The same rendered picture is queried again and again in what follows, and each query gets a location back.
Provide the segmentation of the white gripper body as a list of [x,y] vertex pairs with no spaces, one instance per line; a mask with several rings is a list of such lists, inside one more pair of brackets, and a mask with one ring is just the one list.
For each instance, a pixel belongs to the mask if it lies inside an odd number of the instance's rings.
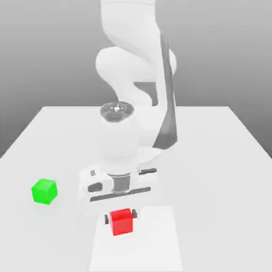
[[160,187],[147,186],[134,189],[123,195],[84,196],[79,200],[79,213],[84,217],[95,217],[120,209],[138,210],[155,204],[160,199]]

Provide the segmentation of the small red cube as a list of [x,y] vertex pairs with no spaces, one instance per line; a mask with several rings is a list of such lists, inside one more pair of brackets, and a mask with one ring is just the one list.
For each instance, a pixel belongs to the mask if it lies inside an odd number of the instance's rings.
[[129,208],[111,211],[110,226],[114,236],[133,232],[133,215]]

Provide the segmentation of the small green cube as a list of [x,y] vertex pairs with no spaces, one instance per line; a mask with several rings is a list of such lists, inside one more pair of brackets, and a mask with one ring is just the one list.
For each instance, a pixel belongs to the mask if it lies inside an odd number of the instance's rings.
[[54,180],[42,178],[31,188],[34,202],[49,205],[57,196],[57,185]]

